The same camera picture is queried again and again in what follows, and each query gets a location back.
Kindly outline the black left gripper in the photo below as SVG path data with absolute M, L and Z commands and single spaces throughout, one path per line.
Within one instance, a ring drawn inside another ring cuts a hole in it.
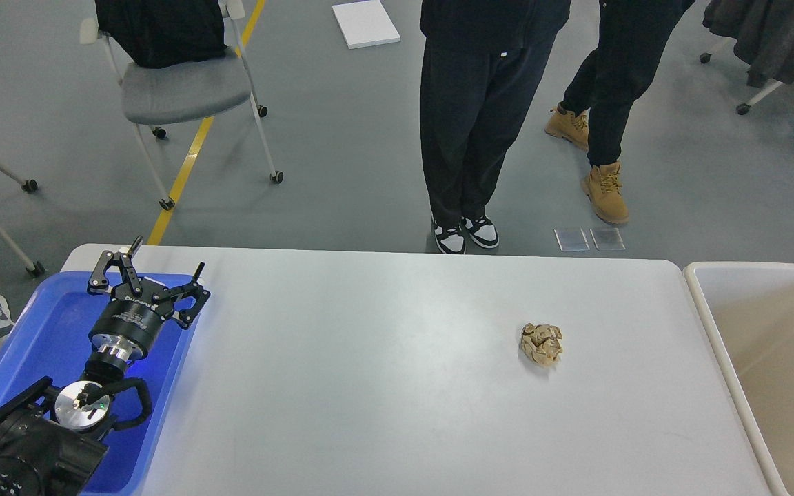
M 189 282 L 166 287 L 155 279 L 140 279 L 132 257 L 144 242 L 137 236 L 127 251 L 104 251 L 86 285 L 88 294 L 103 294 L 110 283 L 106 273 L 116 267 L 122 285 L 108 292 L 108 303 L 89 333 L 95 351 L 119 349 L 123 361 L 147 358 L 164 322 L 173 320 L 181 329 L 189 329 L 210 298 L 201 283 L 205 263 L 200 262 Z

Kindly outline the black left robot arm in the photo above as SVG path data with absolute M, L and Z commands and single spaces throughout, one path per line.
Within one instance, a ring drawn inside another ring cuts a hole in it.
M 104 250 L 38 289 L 0 355 L 0 495 L 136 488 L 210 298 L 201 268 L 139 274 L 141 247 Z

